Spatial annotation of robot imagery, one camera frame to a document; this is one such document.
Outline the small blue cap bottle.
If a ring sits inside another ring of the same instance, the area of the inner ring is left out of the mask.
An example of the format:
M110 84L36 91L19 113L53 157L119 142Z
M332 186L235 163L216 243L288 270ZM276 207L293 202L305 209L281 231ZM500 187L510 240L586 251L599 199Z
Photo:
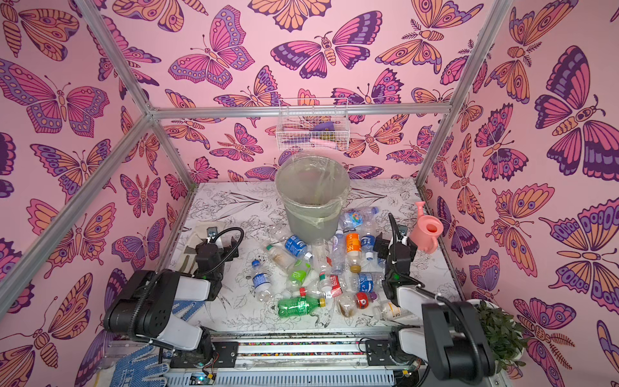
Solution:
M254 260L251 263L251 268L254 295L260 302L266 302L272 298L272 283L269 274L259 260Z

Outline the clear white label bottle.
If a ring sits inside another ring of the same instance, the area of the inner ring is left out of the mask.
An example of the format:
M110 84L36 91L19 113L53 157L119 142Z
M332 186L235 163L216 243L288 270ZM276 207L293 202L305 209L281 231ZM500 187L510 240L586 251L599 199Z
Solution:
M402 309L391 301L376 303L372 308L373 317L378 320L394 321L403 314Z

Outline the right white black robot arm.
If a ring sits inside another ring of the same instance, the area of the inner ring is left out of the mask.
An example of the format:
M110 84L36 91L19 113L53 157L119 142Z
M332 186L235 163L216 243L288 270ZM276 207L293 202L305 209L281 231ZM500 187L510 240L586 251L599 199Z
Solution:
M395 232L390 240L379 235L374 251L385 262L384 319L406 313L418 319L413 326L398 327L390 334L392 356L420 360L440 381L478 385L494 375L497 361L475 306L452 302L409 275L417 246Z

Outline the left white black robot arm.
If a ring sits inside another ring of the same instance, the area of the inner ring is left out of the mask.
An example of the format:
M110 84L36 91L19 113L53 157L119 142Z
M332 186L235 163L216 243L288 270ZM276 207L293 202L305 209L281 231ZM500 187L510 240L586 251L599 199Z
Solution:
M196 305L219 296L225 264L239 256L244 235L243 228L229 227L198 243L193 273L172 269L135 272L106 309L104 329L170 351L211 354L209 330L191 325L173 308L180 302Z

